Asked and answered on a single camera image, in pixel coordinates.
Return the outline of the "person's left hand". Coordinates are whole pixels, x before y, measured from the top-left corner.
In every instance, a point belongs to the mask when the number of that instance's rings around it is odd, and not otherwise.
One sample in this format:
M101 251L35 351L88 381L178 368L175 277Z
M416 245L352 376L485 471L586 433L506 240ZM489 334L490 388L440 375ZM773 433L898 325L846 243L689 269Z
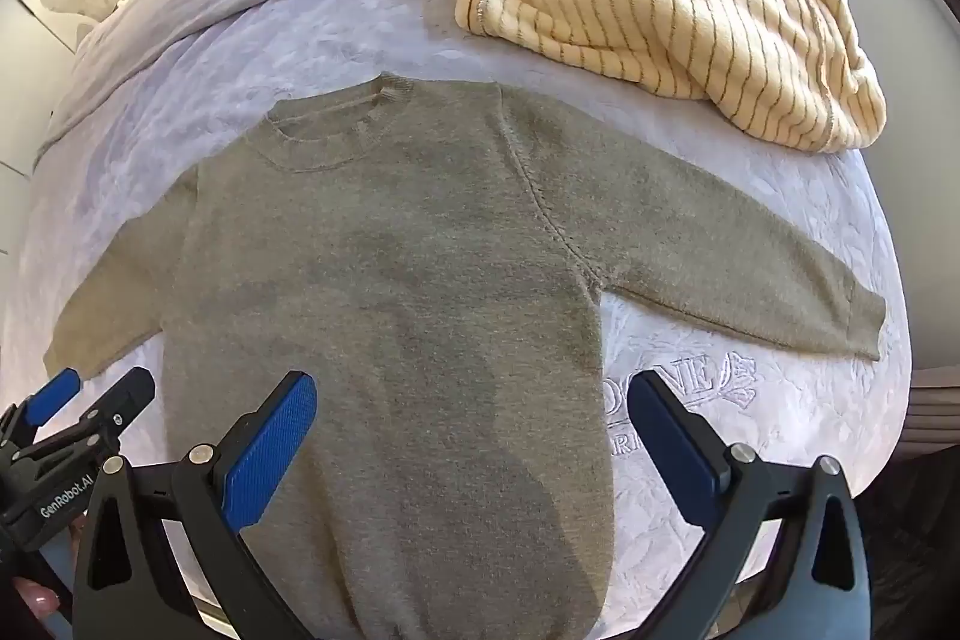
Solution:
M13 586L37 620L46 620L49 615L59 612L59 596L49 588L19 576L13 578Z

